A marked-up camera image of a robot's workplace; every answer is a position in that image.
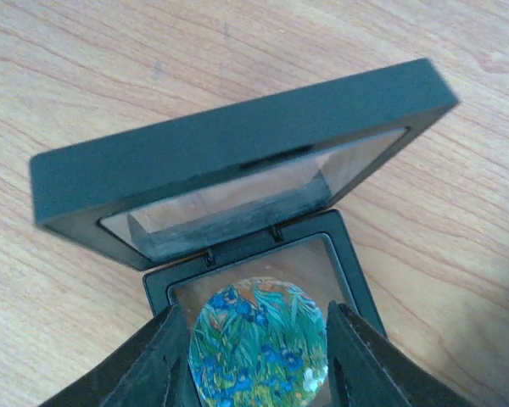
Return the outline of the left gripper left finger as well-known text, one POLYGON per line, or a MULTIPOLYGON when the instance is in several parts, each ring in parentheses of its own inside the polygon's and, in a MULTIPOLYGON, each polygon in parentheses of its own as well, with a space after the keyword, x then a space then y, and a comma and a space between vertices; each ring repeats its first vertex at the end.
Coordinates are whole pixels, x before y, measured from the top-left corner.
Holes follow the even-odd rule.
POLYGON ((188 329, 177 305, 145 324, 44 406, 194 406, 188 329))

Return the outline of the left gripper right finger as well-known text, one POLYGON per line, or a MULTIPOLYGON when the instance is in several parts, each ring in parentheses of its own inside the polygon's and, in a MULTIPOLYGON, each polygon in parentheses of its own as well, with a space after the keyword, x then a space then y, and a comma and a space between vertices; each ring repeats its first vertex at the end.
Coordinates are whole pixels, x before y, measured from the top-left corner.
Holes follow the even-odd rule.
POLYGON ((328 305, 327 358, 333 406, 473 404, 416 365, 347 304, 328 305))

